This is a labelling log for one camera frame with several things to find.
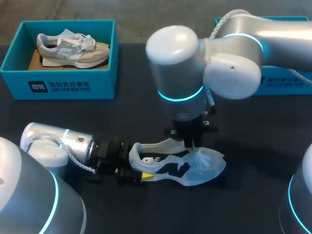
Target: shoe logo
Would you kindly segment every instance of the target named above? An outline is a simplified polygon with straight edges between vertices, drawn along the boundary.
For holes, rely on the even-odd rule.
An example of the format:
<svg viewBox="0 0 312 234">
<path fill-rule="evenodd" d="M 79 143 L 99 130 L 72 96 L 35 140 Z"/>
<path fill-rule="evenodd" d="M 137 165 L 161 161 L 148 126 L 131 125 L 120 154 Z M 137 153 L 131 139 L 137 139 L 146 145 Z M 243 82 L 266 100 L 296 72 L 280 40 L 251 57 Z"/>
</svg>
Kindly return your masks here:
<svg viewBox="0 0 312 234">
<path fill-rule="evenodd" d="M 148 163 L 156 163 L 159 162 L 160 158 L 159 157 L 145 157 L 144 159 L 142 159 L 143 162 L 148 162 Z"/>
<path fill-rule="evenodd" d="M 47 93 L 47 87 L 43 81 L 29 81 L 28 85 L 33 93 Z"/>
<path fill-rule="evenodd" d="M 178 163 L 167 163 L 165 166 L 160 168 L 156 173 L 165 174 L 168 173 L 170 176 L 175 176 L 181 178 L 190 169 L 190 165 L 185 162 L 179 169 Z"/>
</svg>

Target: blue shoe box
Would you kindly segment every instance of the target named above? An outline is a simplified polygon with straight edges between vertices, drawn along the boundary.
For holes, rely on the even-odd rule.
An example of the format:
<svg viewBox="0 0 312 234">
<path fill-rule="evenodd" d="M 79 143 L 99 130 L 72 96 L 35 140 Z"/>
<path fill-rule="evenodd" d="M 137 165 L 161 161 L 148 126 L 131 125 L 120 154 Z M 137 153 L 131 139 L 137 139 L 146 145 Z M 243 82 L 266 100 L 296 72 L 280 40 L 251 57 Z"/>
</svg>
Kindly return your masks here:
<svg viewBox="0 0 312 234">
<path fill-rule="evenodd" d="M 270 16 L 263 17 L 271 20 L 309 21 L 306 16 Z M 221 20 L 215 18 L 214 25 Z M 312 80 L 312 72 L 299 72 L 304 77 Z M 263 66 L 262 82 L 254 95 L 304 95 L 312 94 L 312 85 L 296 78 L 284 68 Z"/>
<path fill-rule="evenodd" d="M 110 45 L 107 69 L 28 71 L 37 35 L 59 35 L 68 29 Z M 23 21 L 0 68 L 15 100 L 113 99 L 118 65 L 114 20 Z"/>
</svg>

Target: shoe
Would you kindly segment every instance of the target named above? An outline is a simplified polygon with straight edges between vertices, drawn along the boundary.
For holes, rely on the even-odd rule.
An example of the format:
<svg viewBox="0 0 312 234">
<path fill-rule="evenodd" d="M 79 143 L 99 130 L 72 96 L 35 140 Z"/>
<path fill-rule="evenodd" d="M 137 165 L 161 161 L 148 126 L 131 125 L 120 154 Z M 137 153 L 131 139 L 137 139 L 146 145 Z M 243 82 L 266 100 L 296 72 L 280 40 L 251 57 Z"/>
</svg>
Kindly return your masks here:
<svg viewBox="0 0 312 234">
<path fill-rule="evenodd" d="M 39 34 L 37 48 L 43 58 L 42 65 L 46 67 L 92 68 L 103 63 L 110 53 L 109 45 L 67 29 L 58 36 Z"/>
<path fill-rule="evenodd" d="M 184 142 L 169 138 L 157 144 L 135 143 L 129 162 L 134 170 L 153 174 L 149 181 L 173 179 L 184 186 L 193 186 L 217 177 L 226 166 L 223 157 L 207 148 L 190 153 Z"/>
</svg>

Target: box logo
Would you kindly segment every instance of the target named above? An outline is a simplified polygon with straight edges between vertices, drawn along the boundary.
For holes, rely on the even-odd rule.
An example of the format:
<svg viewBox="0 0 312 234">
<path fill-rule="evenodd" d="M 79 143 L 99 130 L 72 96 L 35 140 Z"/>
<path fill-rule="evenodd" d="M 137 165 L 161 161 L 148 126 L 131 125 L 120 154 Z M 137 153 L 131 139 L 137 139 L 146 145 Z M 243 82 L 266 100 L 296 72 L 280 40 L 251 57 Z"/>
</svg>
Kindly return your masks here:
<svg viewBox="0 0 312 234">
<path fill-rule="evenodd" d="M 29 87 L 33 93 L 47 93 L 47 87 L 43 81 L 29 81 Z"/>
</svg>

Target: table surface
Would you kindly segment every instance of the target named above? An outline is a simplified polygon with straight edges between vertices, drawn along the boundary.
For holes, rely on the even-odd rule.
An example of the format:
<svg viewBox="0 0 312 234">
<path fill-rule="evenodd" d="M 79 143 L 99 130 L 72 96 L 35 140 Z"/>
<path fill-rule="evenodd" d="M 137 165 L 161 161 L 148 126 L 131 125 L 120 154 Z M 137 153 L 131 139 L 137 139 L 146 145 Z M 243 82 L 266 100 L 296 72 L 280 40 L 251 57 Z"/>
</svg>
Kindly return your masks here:
<svg viewBox="0 0 312 234">
<path fill-rule="evenodd" d="M 8 47 L 0 47 L 0 64 Z M 312 96 L 215 96 L 217 133 L 204 146 L 226 157 L 223 179 L 195 187 L 164 180 L 146 186 L 85 183 L 86 234 L 280 233 L 278 207 L 312 143 Z M 145 57 L 145 44 L 120 44 L 114 100 L 14 101 L 0 78 L 0 136 L 19 145 L 29 122 L 156 143 L 170 126 Z"/>
</svg>

